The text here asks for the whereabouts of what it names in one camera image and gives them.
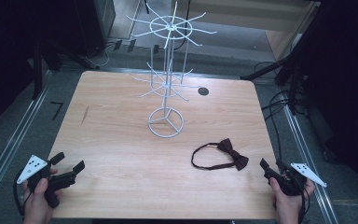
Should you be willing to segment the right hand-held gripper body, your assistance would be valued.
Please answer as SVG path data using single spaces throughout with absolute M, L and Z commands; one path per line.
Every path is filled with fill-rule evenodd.
M 327 187 L 327 183 L 317 176 L 306 163 L 292 162 L 287 166 L 289 167 L 289 172 L 286 174 L 279 174 L 273 169 L 271 175 L 264 174 L 267 180 L 272 177 L 275 178 L 284 194 L 288 196 L 301 195 L 308 179 Z

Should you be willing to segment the person's right hand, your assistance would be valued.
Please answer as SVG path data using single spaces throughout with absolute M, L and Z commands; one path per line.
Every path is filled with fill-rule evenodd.
M 272 201 L 275 203 L 275 217 L 278 224 L 299 224 L 299 217 L 303 212 L 305 201 L 315 190 L 312 181 L 307 180 L 302 196 L 288 196 L 284 194 L 275 178 L 269 180 L 273 191 Z

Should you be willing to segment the person's left hand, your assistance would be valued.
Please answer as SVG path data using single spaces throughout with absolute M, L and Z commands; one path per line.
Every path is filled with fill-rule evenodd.
M 48 180 L 41 178 L 34 191 L 29 190 L 26 181 L 23 182 L 22 187 L 23 196 L 26 199 L 23 224 L 49 224 L 52 219 L 53 209 L 45 199 Z

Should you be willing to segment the white wire display rack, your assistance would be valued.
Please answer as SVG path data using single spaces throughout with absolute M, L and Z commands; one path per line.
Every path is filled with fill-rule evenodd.
M 164 40 L 163 68 L 161 71 L 154 68 L 154 50 L 151 49 L 150 62 L 146 64 L 150 69 L 149 77 L 133 77 L 133 79 L 148 84 L 149 91 L 141 94 L 140 98 L 151 94 L 161 98 L 161 106 L 155 109 L 148 117 L 148 129 L 158 137 L 171 138 L 178 135 L 183 130 L 185 119 L 177 109 L 169 106 L 168 100 L 178 97 L 187 102 L 182 91 L 185 88 L 194 88 L 194 85 L 185 84 L 185 78 L 193 72 L 192 69 L 186 69 L 188 49 L 185 51 L 182 71 L 173 71 L 175 53 L 174 44 L 179 41 L 184 41 L 187 45 L 193 44 L 199 47 L 200 44 L 194 41 L 191 38 L 191 35 L 194 32 L 213 35 L 213 32 L 194 28 L 191 24 L 192 21 L 204 17 L 206 13 L 191 19 L 184 19 L 176 15 L 178 3 L 174 4 L 174 10 L 171 15 L 159 15 L 150 5 L 145 4 L 145 6 L 154 14 L 155 18 L 153 20 L 145 21 L 130 16 L 128 16 L 128 19 L 148 26 L 147 32 L 134 35 L 134 37 L 152 35 Z

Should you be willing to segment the metal floor rail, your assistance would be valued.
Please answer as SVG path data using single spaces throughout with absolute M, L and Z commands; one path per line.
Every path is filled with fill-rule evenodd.
M 35 115 L 37 114 L 40 106 L 43 104 L 53 78 L 54 73 L 52 71 L 48 70 L 43 73 L 42 80 L 45 82 L 45 86 L 34 100 L 27 102 L 26 110 L 18 120 L 15 129 L 11 132 L 10 136 L 5 139 L 5 144 L 2 146 L 2 150 L 0 151 L 0 182 L 4 177 L 8 166 L 13 161 L 23 137 L 26 135 L 30 125 L 34 121 Z
M 302 158 L 302 161 L 306 163 L 309 168 L 317 175 L 318 170 L 314 163 L 314 159 L 310 154 L 310 149 L 305 140 L 305 136 L 300 128 L 298 120 L 295 115 L 292 114 L 289 107 L 286 105 L 284 107 L 284 114 L 288 120 L 289 126 L 291 128 L 292 134 L 295 138 L 299 154 Z M 326 224 L 339 224 L 337 215 L 331 203 L 330 197 L 326 191 L 326 187 L 323 187 L 321 184 L 315 186 L 316 201 L 321 209 L 324 221 Z

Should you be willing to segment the dark cabinet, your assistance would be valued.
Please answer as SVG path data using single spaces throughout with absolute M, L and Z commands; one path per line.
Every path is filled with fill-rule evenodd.
M 79 53 L 90 56 L 102 50 L 116 17 L 113 0 L 74 0 L 80 25 Z

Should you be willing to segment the dark red bow tie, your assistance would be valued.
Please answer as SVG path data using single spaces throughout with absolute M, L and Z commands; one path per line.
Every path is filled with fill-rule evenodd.
M 217 165 L 213 165 L 213 166 L 197 165 L 194 162 L 196 153 L 199 152 L 201 149 L 203 149 L 205 147 L 210 147 L 210 146 L 215 146 L 220 151 L 227 153 L 231 157 L 232 162 L 217 164 Z M 200 146 L 193 151 L 192 156 L 191 156 L 191 164 L 195 168 L 201 169 L 201 170 L 208 170 L 208 171 L 226 169 L 226 168 L 230 168 L 230 167 L 236 167 L 236 169 L 238 171 L 240 171 L 247 166 L 248 162 L 249 162 L 249 159 L 247 157 L 242 156 L 239 152 L 237 152 L 236 150 L 233 149 L 233 146 L 232 146 L 229 138 L 226 138 L 226 139 L 220 141 L 219 143 L 208 143 L 203 146 Z

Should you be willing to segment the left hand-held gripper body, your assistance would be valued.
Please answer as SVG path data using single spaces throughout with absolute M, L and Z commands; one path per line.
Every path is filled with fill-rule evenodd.
M 48 188 L 45 192 L 45 199 L 51 208 L 56 208 L 60 202 L 55 192 L 75 184 L 76 174 L 72 170 L 61 175 L 52 175 L 50 172 L 51 166 L 52 164 L 49 161 L 43 161 L 36 155 L 32 155 L 17 178 L 17 183 L 21 184 L 27 181 L 30 191 L 34 191 L 39 180 L 46 178 L 48 180 Z

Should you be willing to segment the black stand frame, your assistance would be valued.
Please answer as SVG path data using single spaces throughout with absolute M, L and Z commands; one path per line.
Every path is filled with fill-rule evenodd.
M 297 44 L 287 56 L 276 63 L 272 63 L 261 70 L 253 72 L 251 75 L 240 76 L 240 80 L 253 81 L 256 78 L 262 77 L 265 74 L 280 68 L 280 72 L 275 77 L 275 83 L 278 86 L 282 86 L 288 79 L 291 79 L 288 105 L 290 111 L 295 114 L 296 89 L 300 79 L 300 63 L 305 60 L 306 51 L 310 49 L 310 43 L 315 39 L 315 35 L 317 34 L 318 27 L 322 20 L 322 17 L 316 17 L 310 22 L 309 27 L 299 38 Z

